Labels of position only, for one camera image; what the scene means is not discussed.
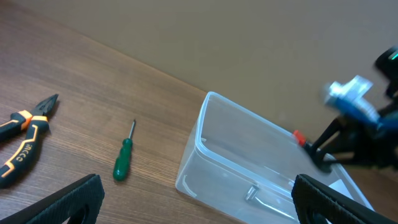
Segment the screwdriver shaft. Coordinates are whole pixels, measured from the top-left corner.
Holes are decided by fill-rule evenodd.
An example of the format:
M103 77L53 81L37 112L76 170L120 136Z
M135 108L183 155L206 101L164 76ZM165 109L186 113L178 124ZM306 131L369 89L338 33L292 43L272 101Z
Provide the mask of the screwdriver shaft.
M130 135L129 135L129 139L132 138L132 133L134 132L134 128L136 127L136 120L134 119L134 121L132 122L131 125L131 130L130 130Z

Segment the pliers jaw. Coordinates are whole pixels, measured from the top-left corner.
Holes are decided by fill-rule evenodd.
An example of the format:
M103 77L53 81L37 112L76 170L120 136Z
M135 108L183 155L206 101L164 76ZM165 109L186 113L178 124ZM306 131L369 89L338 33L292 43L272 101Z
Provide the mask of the pliers jaw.
M33 116L47 116L57 102L58 94L54 94L41 101L30 113Z

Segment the beige wall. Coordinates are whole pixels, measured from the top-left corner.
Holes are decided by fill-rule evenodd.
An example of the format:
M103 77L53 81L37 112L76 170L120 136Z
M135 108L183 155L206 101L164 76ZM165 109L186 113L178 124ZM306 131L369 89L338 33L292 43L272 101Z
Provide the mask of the beige wall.
M326 82L363 75L385 103L372 65L398 42L396 0L14 1L312 138L336 115Z

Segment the pliers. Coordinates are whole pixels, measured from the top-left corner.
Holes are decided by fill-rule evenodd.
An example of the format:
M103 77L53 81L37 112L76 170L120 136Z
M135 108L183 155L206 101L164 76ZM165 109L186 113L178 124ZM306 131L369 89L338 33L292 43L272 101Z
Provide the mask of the pliers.
M0 141L9 139L27 129L26 138L18 150L0 168L0 188L9 186L34 161L39 135L49 130L47 115L53 109L58 94L41 101L32 111L11 114L11 120L0 124Z

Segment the red tip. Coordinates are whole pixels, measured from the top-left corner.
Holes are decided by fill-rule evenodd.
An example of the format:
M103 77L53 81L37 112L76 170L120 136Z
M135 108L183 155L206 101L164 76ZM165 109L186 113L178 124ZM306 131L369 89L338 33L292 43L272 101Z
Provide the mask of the red tip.
M307 141L307 140L305 139L304 135L303 135L300 131L298 131L298 130L295 130L295 131L293 132L293 135L294 135L294 137L296 138L298 144L299 144L300 146L304 146L305 142Z

